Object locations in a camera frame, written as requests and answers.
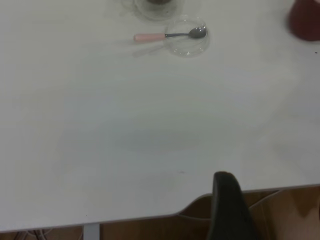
wooden floor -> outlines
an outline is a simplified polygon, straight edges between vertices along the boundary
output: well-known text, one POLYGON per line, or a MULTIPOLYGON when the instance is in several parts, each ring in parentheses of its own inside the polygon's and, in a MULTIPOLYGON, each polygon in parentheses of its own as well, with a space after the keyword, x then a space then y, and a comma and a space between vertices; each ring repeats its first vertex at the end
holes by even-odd
MULTIPOLYGON (((250 206, 270 192, 247 193, 250 206)), ((320 187, 285 190, 251 210, 263 240, 320 240, 320 187)), ((211 199, 204 197, 182 214, 210 217, 211 199)), ((205 240, 210 221, 179 216, 101 224, 103 240, 205 240)), ((47 240, 78 240, 81 227, 57 228, 47 240)), ((1 233, 0 240, 13 240, 16 233, 1 233)))

white table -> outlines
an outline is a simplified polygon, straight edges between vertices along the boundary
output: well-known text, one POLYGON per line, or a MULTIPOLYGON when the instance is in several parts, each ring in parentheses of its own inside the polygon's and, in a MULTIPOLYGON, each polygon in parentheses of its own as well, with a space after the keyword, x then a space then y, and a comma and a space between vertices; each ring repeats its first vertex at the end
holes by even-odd
POLYGON ((125 0, 2 0, 0 231, 174 214, 220 170, 319 184, 320 46, 291 5, 186 0, 210 46, 181 58, 133 43, 165 27, 125 0))

black object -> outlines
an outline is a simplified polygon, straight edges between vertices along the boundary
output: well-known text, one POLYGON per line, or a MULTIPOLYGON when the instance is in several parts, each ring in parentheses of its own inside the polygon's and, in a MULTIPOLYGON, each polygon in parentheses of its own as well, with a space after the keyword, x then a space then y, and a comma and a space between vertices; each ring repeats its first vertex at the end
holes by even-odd
POLYGON ((235 176, 213 177, 211 226, 207 240, 258 240, 258 234, 235 176))
POLYGON ((170 2, 171 0, 147 0, 147 1, 152 4, 162 5, 162 4, 166 4, 166 3, 170 2))

small glass bowl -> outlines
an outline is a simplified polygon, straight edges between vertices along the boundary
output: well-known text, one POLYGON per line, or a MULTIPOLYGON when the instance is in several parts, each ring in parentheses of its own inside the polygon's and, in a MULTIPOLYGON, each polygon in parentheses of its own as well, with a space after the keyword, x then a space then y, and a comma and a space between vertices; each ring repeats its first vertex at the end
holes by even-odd
MULTIPOLYGON (((206 27, 205 21, 199 17, 181 15, 169 23, 166 34, 189 33, 196 27, 206 27)), ((206 50, 209 45, 209 31, 205 37, 191 38, 189 36, 168 37, 165 39, 166 45, 170 50, 179 56, 189 57, 206 50)))
POLYGON ((152 3, 148 0, 134 0, 139 12, 146 18, 156 21, 164 21, 177 16, 181 12, 182 0, 170 0, 164 4, 152 3))

glass dish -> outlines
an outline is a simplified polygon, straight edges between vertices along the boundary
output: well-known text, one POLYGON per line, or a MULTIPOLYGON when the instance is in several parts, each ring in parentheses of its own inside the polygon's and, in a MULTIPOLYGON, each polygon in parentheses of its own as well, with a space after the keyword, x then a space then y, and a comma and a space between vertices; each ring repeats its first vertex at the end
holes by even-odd
POLYGON ((207 33, 203 38, 191 38, 189 36, 168 37, 165 44, 169 49, 179 56, 193 56, 202 53, 209 45, 209 31, 205 21, 199 17, 181 15, 169 23, 166 34, 189 33, 196 27, 206 27, 207 33))

